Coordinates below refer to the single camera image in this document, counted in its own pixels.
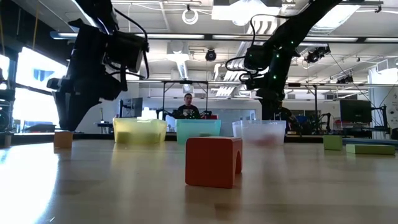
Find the orange block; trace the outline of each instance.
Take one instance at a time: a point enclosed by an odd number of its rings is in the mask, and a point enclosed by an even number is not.
[[[185,183],[231,189],[242,173],[242,139],[190,138],[185,153]]]
[[[71,149],[73,133],[69,131],[56,131],[54,133],[54,147],[61,149]]]

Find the wooden table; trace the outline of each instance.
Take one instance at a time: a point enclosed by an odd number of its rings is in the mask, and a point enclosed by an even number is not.
[[[245,147],[236,187],[185,185],[184,147],[75,141],[0,151],[0,223],[395,223],[398,161]]]

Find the translucent bowl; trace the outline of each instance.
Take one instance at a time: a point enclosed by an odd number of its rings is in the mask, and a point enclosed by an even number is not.
[[[166,137],[166,121],[159,119],[114,118],[114,140],[121,144],[155,144]]]
[[[232,123],[234,137],[244,142],[258,142],[272,138],[274,144],[281,146],[285,140],[286,121],[236,121]]]
[[[220,136],[221,120],[176,119],[177,142],[185,144],[188,138]]]

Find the green foam block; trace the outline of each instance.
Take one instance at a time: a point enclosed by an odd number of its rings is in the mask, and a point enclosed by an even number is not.
[[[348,144],[346,145],[348,153],[355,154],[380,154],[380,155],[395,155],[396,149],[394,146],[384,145],[364,145],[364,144]]]
[[[325,150],[342,150],[343,137],[342,136],[323,136],[323,148]]]

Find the computer screen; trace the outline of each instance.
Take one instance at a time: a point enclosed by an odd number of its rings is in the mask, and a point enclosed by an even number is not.
[[[340,100],[340,116],[342,121],[352,123],[372,122],[372,107],[370,101]]]
[[[137,118],[142,116],[142,97],[123,100],[123,118]]]

